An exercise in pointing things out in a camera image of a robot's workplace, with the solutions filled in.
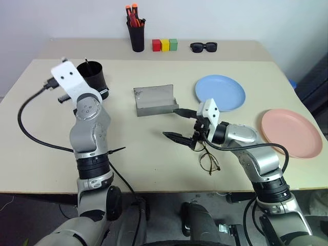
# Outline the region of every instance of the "black cup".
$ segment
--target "black cup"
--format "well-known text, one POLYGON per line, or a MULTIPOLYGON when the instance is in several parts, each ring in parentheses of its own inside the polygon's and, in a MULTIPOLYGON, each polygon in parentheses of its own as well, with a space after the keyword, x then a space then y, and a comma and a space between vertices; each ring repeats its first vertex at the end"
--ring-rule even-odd
MULTIPOLYGON (((99 92, 108 89, 102 68, 102 65, 96 61, 88 61, 77 66, 78 72, 82 75, 87 84, 99 92)), ((101 97, 104 100, 108 95, 109 93, 107 91, 102 94, 101 97)))
POLYGON ((145 26, 142 27, 130 27, 130 25, 127 23, 129 34, 130 34, 130 40, 132 49, 135 52, 141 52, 145 49, 145 26))

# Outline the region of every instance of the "green block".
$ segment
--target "green block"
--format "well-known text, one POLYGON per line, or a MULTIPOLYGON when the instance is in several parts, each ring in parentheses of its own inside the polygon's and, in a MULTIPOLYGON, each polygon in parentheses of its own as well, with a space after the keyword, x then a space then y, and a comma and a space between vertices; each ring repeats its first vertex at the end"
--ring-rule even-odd
POLYGON ((178 40, 176 38, 170 39, 170 51, 178 50, 178 40))

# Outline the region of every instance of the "white wall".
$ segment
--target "white wall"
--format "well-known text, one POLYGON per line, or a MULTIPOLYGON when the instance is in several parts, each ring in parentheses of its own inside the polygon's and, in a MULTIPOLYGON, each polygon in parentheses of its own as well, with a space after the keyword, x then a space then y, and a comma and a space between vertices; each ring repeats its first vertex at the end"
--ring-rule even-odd
MULTIPOLYGON (((128 37, 132 0, 0 0, 0 96, 50 37, 128 37)), ((299 81, 328 50, 328 0, 138 0, 147 38, 255 39, 299 81)))

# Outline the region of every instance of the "plate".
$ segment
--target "plate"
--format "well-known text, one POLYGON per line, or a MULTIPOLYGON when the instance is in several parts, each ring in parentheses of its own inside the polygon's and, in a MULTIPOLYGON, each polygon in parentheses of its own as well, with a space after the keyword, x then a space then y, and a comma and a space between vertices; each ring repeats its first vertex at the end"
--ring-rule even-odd
POLYGON ((201 78, 195 87, 199 101, 213 98, 219 111, 226 112, 239 108, 245 102, 242 86, 232 78, 223 75, 209 75, 201 78))
POLYGON ((269 110, 262 118, 261 127, 269 142, 285 146, 292 157, 313 158, 322 150, 318 130, 306 118, 293 111, 269 110))

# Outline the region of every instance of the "yellow block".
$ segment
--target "yellow block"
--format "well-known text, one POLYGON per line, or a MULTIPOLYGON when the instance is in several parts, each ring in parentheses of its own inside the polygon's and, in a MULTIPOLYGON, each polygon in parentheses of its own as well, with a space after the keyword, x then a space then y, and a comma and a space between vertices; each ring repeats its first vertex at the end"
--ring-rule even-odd
POLYGON ((160 49, 162 52, 170 50, 170 41, 168 39, 161 39, 160 40, 160 49))

